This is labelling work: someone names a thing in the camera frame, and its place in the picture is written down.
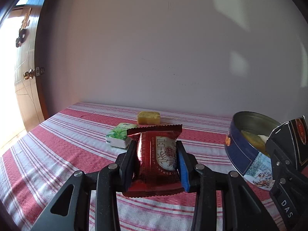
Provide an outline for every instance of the red oval label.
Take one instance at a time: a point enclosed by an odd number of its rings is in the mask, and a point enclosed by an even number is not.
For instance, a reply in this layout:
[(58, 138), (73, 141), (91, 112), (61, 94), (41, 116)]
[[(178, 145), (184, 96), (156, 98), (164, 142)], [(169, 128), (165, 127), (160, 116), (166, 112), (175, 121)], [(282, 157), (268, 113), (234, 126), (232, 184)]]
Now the red oval label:
[(306, 145), (306, 132), (305, 127), (301, 119), (295, 119), (298, 135), (301, 138), (301, 141), (304, 145)]

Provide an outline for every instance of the gold door knob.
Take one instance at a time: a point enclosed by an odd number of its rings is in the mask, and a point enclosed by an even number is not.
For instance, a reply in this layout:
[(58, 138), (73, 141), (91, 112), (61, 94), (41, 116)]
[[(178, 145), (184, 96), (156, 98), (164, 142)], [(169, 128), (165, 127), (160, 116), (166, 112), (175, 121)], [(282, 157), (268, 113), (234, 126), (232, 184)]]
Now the gold door knob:
[(29, 72), (27, 71), (27, 72), (25, 72), (24, 74), (23, 74), (23, 78), (25, 79), (25, 80), (28, 80), (29, 78), (30, 79), (32, 79), (33, 78), (33, 69), (30, 69), (29, 70)]

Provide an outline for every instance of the striped tablecloth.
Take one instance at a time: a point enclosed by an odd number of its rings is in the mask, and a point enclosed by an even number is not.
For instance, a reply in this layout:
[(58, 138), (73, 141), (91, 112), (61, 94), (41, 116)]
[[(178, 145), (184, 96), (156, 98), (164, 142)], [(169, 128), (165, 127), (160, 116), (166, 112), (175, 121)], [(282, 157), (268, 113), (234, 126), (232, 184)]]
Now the striped tablecloth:
[[(105, 143), (118, 123), (136, 123), (144, 109), (76, 103), (52, 116), (11, 147), (0, 158), (0, 199), (21, 230), (29, 230), (56, 192), (76, 170), (100, 170), (116, 160), (123, 149)], [(183, 124), (179, 137), (187, 152), (214, 171), (233, 170), (224, 150), (230, 119), (160, 112), (161, 122)], [(250, 184), (277, 225), (284, 224), (268, 191)], [(127, 198), (117, 193), (121, 230), (190, 230), (195, 194)], [(222, 229), (218, 194), (217, 230)], [(94, 230), (95, 194), (90, 204)]]

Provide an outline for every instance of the white wall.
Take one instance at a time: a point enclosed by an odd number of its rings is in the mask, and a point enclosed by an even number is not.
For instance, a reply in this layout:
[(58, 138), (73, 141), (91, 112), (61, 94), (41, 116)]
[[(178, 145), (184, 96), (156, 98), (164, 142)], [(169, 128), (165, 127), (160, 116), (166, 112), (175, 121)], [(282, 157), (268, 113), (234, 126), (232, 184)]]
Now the white wall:
[(51, 114), (78, 101), (308, 112), (308, 25), (291, 0), (52, 0), (46, 19)]

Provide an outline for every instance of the green and white package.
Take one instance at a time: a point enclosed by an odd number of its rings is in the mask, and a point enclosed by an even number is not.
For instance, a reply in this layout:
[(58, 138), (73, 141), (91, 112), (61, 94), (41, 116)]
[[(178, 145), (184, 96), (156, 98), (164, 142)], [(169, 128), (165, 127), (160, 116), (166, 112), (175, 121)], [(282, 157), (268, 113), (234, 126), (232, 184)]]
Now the green and white package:
[(137, 127), (136, 124), (119, 123), (106, 135), (106, 143), (113, 147), (127, 148), (131, 142), (131, 138), (127, 137), (126, 130), (135, 127)]

